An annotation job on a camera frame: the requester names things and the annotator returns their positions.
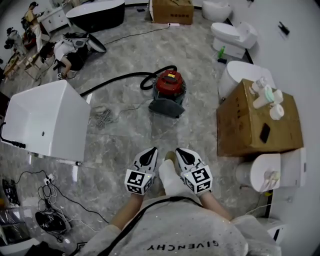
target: cable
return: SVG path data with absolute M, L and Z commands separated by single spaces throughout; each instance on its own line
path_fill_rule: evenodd
M 148 34 L 148 33 L 151 33 L 151 32 L 160 31 L 160 30 L 167 30 L 168 28 L 170 28 L 170 26 L 171 26 L 171 25 L 169 24 L 169 26 L 168 26 L 168 27 L 165 27 L 165 28 L 154 29 L 154 30 L 150 30 L 150 31 L 148 31 L 148 32 L 143 32 L 143 33 L 138 33 L 138 34 L 126 35 L 126 36 L 123 36 L 123 37 L 118 38 L 118 39 L 116 39 L 116 40 L 113 40 L 113 41 L 110 41 L 110 42 L 106 42 L 106 43 L 104 44 L 104 46 L 105 46 L 105 45 L 108 45 L 108 44 L 111 44 L 111 43 L 114 43 L 114 42 L 117 42 L 117 41 L 119 41 L 119 40 L 121 40 L 121 39 L 124 39 L 124 38 L 129 38 L 129 37 L 133 37 L 133 36 L 144 35 L 144 34 Z
M 106 124 L 108 123 L 114 123 L 117 121 L 120 117 L 120 114 L 125 111 L 130 111 L 130 110 L 137 110 L 139 109 L 144 103 L 146 103 L 149 100 L 152 100 L 153 98 L 147 98 L 143 102 L 141 102 L 137 107 L 134 108 L 127 108 L 127 109 L 122 109 L 119 114 L 117 115 L 116 118 L 112 119 L 110 116 L 112 114 L 112 111 L 110 108 L 107 108 L 102 114 L 96 114 L 96 126 L 98 127 L 99 130 L 102 130 L 105 128 Z
M 26 148 L 26 144 L 23 144 L 23 143 L 14 141 L 14 140 L 8 140 L 8 139 L 5 139 L 5 138 L 2 137 L 2 127 L 3 127 L 5 124 L 6 124 L 6 122 L 3 122 L 2 124 L 0 124 L 0 139 L 1 139 L 3 142 L 10 143 L 10 144 L 12 144 L 13 146 L 16 146 L 16 147 L 25 149 L 25 148 Z
M 268 203 L 268 204 L 266 204 L 266 205 L 262 205 L 262 206 L 258 206 L 257 208 L 255 208 L 255 209 L 253 209 L 253 210 L 248 211 L 245 215 L 247 215 L 248 213 L 254 212 L 255 210 L 257 210 L 257 209 L 259 209 L 259 208 L 266 207 L 266 206 L 270 206 L 270 205 L 271 205 L 271 203 Z
M 84 223 L 81 219 L 79 218 L 73 218 L 73 219 L 70 219 L 68 220 L 68 222 L 71 222 L 71 221 L 80 221 L 82 224 L 86 225 L 88 228 L 90 228 L 93 232 L 96 232 L 96 233 L 99 233 L 100 231 L 97 231 L 95 229 L 93 229 L 92 227 L 90 227 L 88 224 Z
M 108 221 L 106 221 L 105 220 L 105 218 L 104 217 L 102 217 L 101 216 L 101 214 L 99 213 L 99 212 L 96 212 L 96 211 L 94 211 L 94 210 L 88 210 L 88 209 L 86 209 L 81 203 L 79 203 L 79 202 L 76 202 L 76 201 L 73 201 L 73 200 L 71 200 L 70 198 L 68 198 L 68 197 L 66 197 L 64 194 L 62 194 L 61 193 L 61 191 L 60 191 L 60 189 L 56 186 L 56 185 L 54 185 L 54 184 L 52 184 L 58 191 L 59 191 L 59 193 L 61 194 L 61 196 L 63 196 L 65 199 L 68 199 L 70 202 L 73 202 L 73 203 L 75 203 L 75 204 L 77 204 L 77 205 L 79 205 L 79 206 L 81 206 L 84 210 L 86 210 L 87 212 L 89 212 L 89 213 L 94 213 L 94 214 L 97 214 L 97 215 L 99 215 L 100 217 L 101 217 L 101 219 L 103 219 L 106 223 L 108 223 L 109 224 L 109 222 Z
M 37 171 L 37 172 L 24 171 L 23 173 L 20 174 L 20 177 L 19 177 L 18 181 L 17 181 L 17 182 L 14 182 L 14 183 L 17 185 L 17 184 L 19 183 L 22 175 L 25 174 L 25 173 L 28 173 L 28 174 L 39 174 L 39 173 L 42 173 L 42 172 L 44 172 L 45 177 L 46 177 L 47 179 L 49 179 L 48 175 L 46 174 L 46 172 L 45 172 L 44 170 Z
M 53 58 L 53 61 L 52 61 L 51 65 L 50 65 L 46 70 L 42 71 L 42 73 L 41 73 L 40 76 L 37 78 L 37 80 L 35 80 L 35 82 L 37 82 L 38 80 L 40 80 L 40 83 L 39 83 L 38 86 L 40 86 L 40 85 L 41 85 L 41 82 L 42 82 L 41 76 L 42 76 L 45 72 L 47 72 L 47 71 L 52 67 L 52 65 L 53 65 L 54 63 L 55 63 L 55 58 Z
M 147 91 L 147 90 L 150 90 L 153 86 L 152 85 L 149 85 L 149 86 L 145 86 L 145 83 L 150 80 L 151 78 L 156 78 L 157 77 L 157 74 L 165 71 L 165 70 L 169 70 L 169 69 L 173 69 L 174 71 L 177 71 L 177 67 L 175 65 L 169 65 L 169 66 L 165 66 L 159 70 L 157 70 L 156 72 L 154 73 L 151 73 L 151 72 L 134 72 L 134 73 L 129 73 L 129 74 L 124 74 L 124 75 L 121 75 L 121 76 L 118 76 L 118 77 L 114 77 L 108 81 L 105 81 L 101 84 L 98 84 L 96 85 L 95 87 L 83 92 L 80 94 L 81 97 L 84 97 L 96 90 L 98 90 L 99 88 L 105 86 L 105 85 L 108 85 L 108 84 L 111 84 L 112 82 L 115 82 L 115 81 L 118 81 L 118 80 L 122 80 L 122 79 L 125 79 L 125 78 L 131 78 L 131 77 L 139 77 L 139 76 L 147 76 L 141 83 L 140 83 L 140 89 L 141 90 L 144 90 L 144 91 Z
M 48 187 L 49 188 L 49 195 L 45 193 L 45 187 Z M 39 193 L 39 190 L 42 189 L 42 195 L 43 197 L 41 197 L 40 193 Z M 58 195 L 58 192 L 56 191 L 56 189 L 53 187 L 53 186 L 50 186 L 50 183 L 47 184 L 47 185 L 44 185 L 44 186 L 40 186 L 38 188 L 38 196 L 40 198 L 40 200 L 38 201 L 38 210 L 39 212 L 46 212 L 46 211 L 49 211 L 50 210 L 50 207 L 54 206 L 54 204 L 57 202 L 57 195 Z M 40 201 L 44 201 L 45 203 L 45 209 L 44 210 L 40 210 L 39 209 L 39 203 Z

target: marble floor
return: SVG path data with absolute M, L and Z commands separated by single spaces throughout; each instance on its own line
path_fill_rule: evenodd
M 187 86 L 183 101 L 185 112 L 179 119 L 149 112 L 150 101 L 147 99 L 152 97 L 152 91 L 140 90 L 141 77 L 116 81 L 93 93 L 91 107 L 107 106 L 114 117 L 117 117 L 121 110 L 138 107 L 144 101 L 145 103 L 137 110 L 121 112 L 117 121 L 107 124 L 104 129 L 98 129 L 94 116 L 91 116 L 84 163 L 78 168 L 77 181 L 73 180 L 71 165 L 59 163 L 50 157 L 33 157 L 30 164 L 26 151 L 4 143 L 0 143 L 1 178 L 17 180 L 23 171 L 45 170 L 47 174 L 54 174 L 56 185 L 62 193 L 110 220 L 129 197 L 124 187 L 124 178 L 126 168 L 132 164 L 135 155 L 146 148 L 158 147 L 158 163 L 161 163 L 167 151 L 183 147 L 198 152 L 210 166 L 213 176 L 212 193 L 234 216 L 254 209 L 257 203 L 265 204 L 264 198 L 259 200 L 260 194 L 250 188 L 240 189 L 236 182 L 235 167 L 240 159 L 217 156 L 217 84 L 225 65 L 217 62 L 217 52 L 212 48 L 210 26 L 211 22 L 202 17 L 201 11 L 195 10 L 192 25 L 170 27 L 107 44 L 105 54 L 91 54 L 75 78 L 68 80 L 77 92 L 82 93 L 123 74 L 154 72 L 168 65 L 176 65 Z M 165 24 L 151 23 L 147 12 L 137 12 L 136 7 L 128 7 L 122 25 L 96 32 L 94 36 L 102 43 L 107 43 L 127 35 L 166 27 Z M 52 40 L 69 30 L 65 27 L 57 31 Z M 0 91 L 11 97 L 39 84 L 57 80 L 57 71 L 53 71 L 52 67 L 46 71 L 47 68 L 45 65 L 41 66 L 43 74 L 38 81 L 33 81 L 20 71 L 14 81 L 2 83 Z M 70 253 L 77 243 L 87 242 L 95 232 L 80 221 L 73 220 L 73 229 L 64 235 L 63 243 L 57 243 L 54 237 L 40 229 L 33 216 L 38 210 L 38 188 L 43 185 L 44 178 L 43 173 L 25 173 L 17 185 L 25 221 L 32 237 Z M 146 197 L 156 195 L 155 185 Z M 95 230 L 106 225 L 98 215 L 84 211 L 61 195 L 58 195 L 55 205 L 63 209 L 69 219 L 80 219 Z M 39 207 L 43 209 L 44 205 L 40 203 Z M 264 210 L 263 208 L 255 214 L 263 214 Z

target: black bathtub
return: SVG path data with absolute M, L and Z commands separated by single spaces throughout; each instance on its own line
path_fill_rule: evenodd
M 68 11 L 66 17 L 89 33 L 111 29 L 124 22 L 125 0 L 98 0 L 85 3 Z

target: white toilet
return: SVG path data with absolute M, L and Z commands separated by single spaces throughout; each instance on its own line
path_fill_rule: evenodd
M 202 16 L 212 22 L 224 22 L 232 12 L 232 8 L 227 1 L 202 2 Z
M 306 162 L 304 147 L 281 154 L 261 154 L 254 161 L 239 164 L 235 178 L 240 184 L 258 192 L 302 187 L 306 182 Z
M 261 154 L 252 162 L 239 164 L 235 177 L 240 184 L 265 192 L 279 188 L 280 169 L 280 154 Z
M 211 31 L 214 35 L 213 48 L 224 53 L 242 59 L 246 49 L 250 49 L 257 41 L 258 33 L 249 23 L 241 22 L 238 27 L 225 23 L 213 23 Z
M 230 61 L 226 65 L 218 84 L 219 97 L 221 99 L 228 97 L 242 79 L 257 81 L 261 77 L 266 78 L 271 88 L 277 89 L 268 69 L 243 61 Z
M 286 235 L 287 225 L 275 218 L 256 218 L 277 245 L 280 245 Z

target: power strip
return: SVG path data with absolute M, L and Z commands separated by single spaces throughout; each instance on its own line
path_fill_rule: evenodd
M 55 180 L 55 177 L 51 174 L 49 174 L 48 176 L 49 178 L 45 178 L 43 181 L 44 181 L 44 184 L 45 185 L 49 185 L 50 183 L 52 183 L 54 180 Z

